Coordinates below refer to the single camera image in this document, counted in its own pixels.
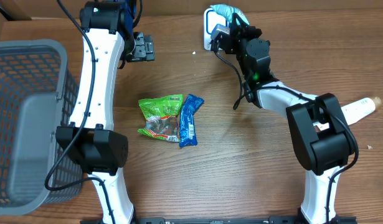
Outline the teal white snack packet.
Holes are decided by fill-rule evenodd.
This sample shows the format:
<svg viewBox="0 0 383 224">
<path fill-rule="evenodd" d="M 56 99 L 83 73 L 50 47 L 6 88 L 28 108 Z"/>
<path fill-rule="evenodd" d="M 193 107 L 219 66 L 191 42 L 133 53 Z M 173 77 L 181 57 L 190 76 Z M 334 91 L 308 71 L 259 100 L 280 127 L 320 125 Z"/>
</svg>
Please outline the teal white snack packet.
<svg viewBox="0 0 383 224">
<path fill-rule="evenodd" d="M 240 25 L 241 22 L 245 23 L 248 26 L 250 25 L 246 15 L 239 8 L 229 6 L 226 4 L 214 4 L 210 5 L 210 7 L 218 15 L 225 17 L 230 27 L 232 26 L 234 13 L 236 13 L 240 17 L 240 19 L 237 20 L 237 25 Z"/>
</svg>

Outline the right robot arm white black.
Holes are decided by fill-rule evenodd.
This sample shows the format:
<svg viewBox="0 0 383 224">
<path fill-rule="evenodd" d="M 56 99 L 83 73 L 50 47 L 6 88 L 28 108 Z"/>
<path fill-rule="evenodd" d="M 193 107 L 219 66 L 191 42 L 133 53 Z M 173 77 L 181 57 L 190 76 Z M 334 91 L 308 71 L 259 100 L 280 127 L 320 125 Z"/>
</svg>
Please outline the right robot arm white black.
<svg viewBox="0 0 383 224">
<path fill-rule="evenodd" d="M 211 49 L 236 56 L 240 99 L 288 121 L 295 156 L 306 171 L 304 199 L 293 223 L 356 223 L 356 218 L 340 217 L 334 209 L 339 176 L 359 157 L 338 99 L 331 93 L 305 94 L 279 81 L 270 70 L 270 42 L 261 34 L 244 22 L 217 24 Z"/>
</svg>

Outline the blue snack bar wrapper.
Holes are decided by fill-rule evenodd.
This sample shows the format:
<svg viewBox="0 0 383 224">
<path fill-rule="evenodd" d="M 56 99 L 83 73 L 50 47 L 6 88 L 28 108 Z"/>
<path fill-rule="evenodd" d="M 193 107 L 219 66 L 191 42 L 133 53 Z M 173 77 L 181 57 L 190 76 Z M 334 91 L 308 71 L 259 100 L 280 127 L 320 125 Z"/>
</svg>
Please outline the blue snack bar wrapper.
<svg viewBox="0 0 383 224">
<path fill-rule="evenodd" d="M 192 94 L 189 94 L 183 103 L 179 117 L 180 147 L 197 145 L 194 115 L 203 104 L 204 100 L 202 98 Z"/>
</svg>

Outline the white tube gold cap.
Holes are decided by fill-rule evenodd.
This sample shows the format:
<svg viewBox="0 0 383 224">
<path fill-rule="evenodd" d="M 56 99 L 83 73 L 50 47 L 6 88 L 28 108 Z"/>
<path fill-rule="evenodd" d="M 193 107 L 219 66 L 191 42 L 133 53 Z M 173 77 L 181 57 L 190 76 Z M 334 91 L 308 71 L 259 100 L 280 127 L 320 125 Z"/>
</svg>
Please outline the white tube gold cap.
<svg viewBox="0 0 383 224">
<path fill-rule="evenodd" d="M 382 106 L 382 100 L 377 97 L 366 97 L 348 105 L 342 106 L 341 110 L 348 125 L 352 125 L 375 112 Z"/>
</svg>

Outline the green candy bag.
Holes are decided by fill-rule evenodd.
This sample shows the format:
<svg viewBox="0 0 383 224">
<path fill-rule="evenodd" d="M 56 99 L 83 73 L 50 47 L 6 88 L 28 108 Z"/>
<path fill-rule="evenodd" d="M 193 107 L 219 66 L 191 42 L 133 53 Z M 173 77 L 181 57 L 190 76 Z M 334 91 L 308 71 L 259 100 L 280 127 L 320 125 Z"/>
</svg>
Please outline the green candy bag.
<svg viewBox="0 0 383 224">
<path fill-rule="evenodd" d="M 179 142 L 178 114 L 182 107 L 182 95 L 168 95 L 162 98 L 145 98 L 138 101 L 146 120 L 146 126 L 138 133 L 169 142 Z"/>
</svg>

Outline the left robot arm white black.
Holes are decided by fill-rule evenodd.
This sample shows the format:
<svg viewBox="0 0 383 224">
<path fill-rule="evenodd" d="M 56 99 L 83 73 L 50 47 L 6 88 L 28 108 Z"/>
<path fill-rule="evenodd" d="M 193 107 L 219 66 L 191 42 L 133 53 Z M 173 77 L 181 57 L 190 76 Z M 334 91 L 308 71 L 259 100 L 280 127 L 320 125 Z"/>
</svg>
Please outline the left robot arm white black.
<svg viewBox="0 0 383 224">
<path fill-rule="evenodd" d="M 125 63 L 155 59 L 151 36 L 134 30 L 142 10 L 142 1 L 88 1 L 74 22 L 83 36 L 80 86 L 69 125 L 56 129 L 56 141 L 64 151 L 45 187 L 57 190 L 50 178 L 68 157 L 87 177 L 61 188 L 92 181 L 103 210 L 100 223 L 137 223 L 123 173 L 128 138 L 114 131 L 113 97 L 117 71 Z"/>
</svg>

